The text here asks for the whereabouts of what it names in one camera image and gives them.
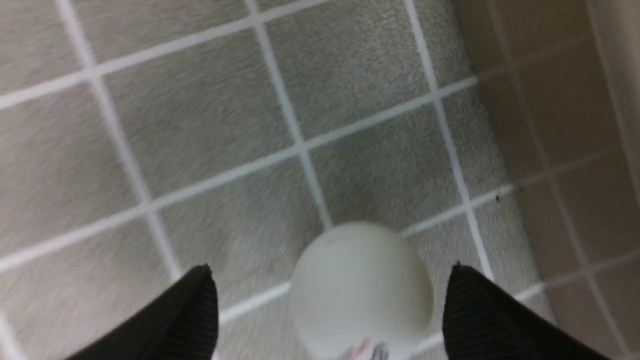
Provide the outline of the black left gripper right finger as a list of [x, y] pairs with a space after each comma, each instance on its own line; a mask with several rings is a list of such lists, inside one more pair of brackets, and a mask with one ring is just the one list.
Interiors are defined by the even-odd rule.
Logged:
[[446, 287], [442, 334], [450, 360], [603, 360], [604, 356], [457, 263]]

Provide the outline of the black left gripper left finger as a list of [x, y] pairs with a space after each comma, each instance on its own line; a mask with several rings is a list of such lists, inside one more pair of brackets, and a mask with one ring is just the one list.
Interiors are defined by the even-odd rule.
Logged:
[[71, 359], [210, 360], [218, 335], [217, 286], [211, 268], [201, 264]]

